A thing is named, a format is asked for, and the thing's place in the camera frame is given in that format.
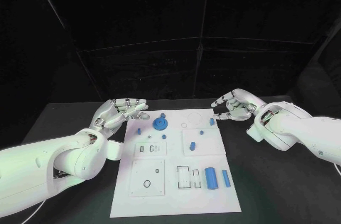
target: white cable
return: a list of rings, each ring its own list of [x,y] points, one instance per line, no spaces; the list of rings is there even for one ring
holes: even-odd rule
[[[340,175],[341,175],[341,172],[340,172],[340,169],[338,169],[338,166],[337,166],[335,163],[334,163],[334,166],[335,166],[335,169],[337,169],[337,171],[338,171],[338,173],[340,173]]]
[[[45,201],[42,202],[40,206],[38,207],[36,211],[35,211],[33,214],[29,216],[29,218],[25,220],[25,222],[26,222],[26,221],[30,219],[30,217],[36,214],[36,212],[38,212],[38,210],[40,209],[40,207],[42,207]]]

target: blue disc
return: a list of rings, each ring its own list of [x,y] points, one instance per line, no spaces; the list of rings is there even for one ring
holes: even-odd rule
[[[168,121],[163,117],[159,117],[153,121],[153,127],[156,130],[165,130],[168,128]]]

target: robotic hand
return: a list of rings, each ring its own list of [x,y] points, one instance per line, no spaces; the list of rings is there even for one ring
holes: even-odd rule
[[[241,89],[220,97],[211,107],[224,102],[230,112],[215,114],[215,119],[243,121],[253,114],[254,124],[247,134],[257,142],[264,139],[282,151],[301,143],[318,158],[341,165],[340,119],[312,117],[302,108],[285,101],[266,104]]]
[[[107,140],[129,119],[149,119],[144,99],[117,99],[98,108],[75,135],[0,151],[0,217],[29,208],[98,174],[120,160],[123,143]]]

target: white mat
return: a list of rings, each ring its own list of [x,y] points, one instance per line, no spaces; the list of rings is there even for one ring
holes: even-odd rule
[[[153,120],[162,112],[169,125],[157,131]],[[221,135],[217,123],[209,125],[214,110],[147,111],[147,114],[150,120],[127,122],[110,217],[240,212]],[[191,188],[178,188],[178,166],[189,167]],[[207,167],[215,168],[217,190],[208,190]],[[201,188],[195,188],[195,169]],[[227,170],[231,187],[225,187],[223,170]]]

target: small blue piece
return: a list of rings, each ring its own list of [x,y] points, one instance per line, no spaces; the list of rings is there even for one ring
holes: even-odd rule
[[[230,180],[228,180],[228,176],[227,176],[227,171],[225,171],[225,170],[223,170],[223,176],[224,176],[224,180],[225,180],[225,186],[227,186],[227,187],[231,187]]]
[[[165,119],[166,115],[162,113],[160,117],[155,119],[153,121],[153,127],[156,130],[165,130],[168,128],[168,121]]]
[[[205,175],[207,175],[208,189],[209,190],[218,189],[218,181],[217,181],[217,176],[215,176],[215,169],[212,167],[205,168]]]
[[[191,149],[191,151],[195,150],[195,142],[191,143],[189,149]]]

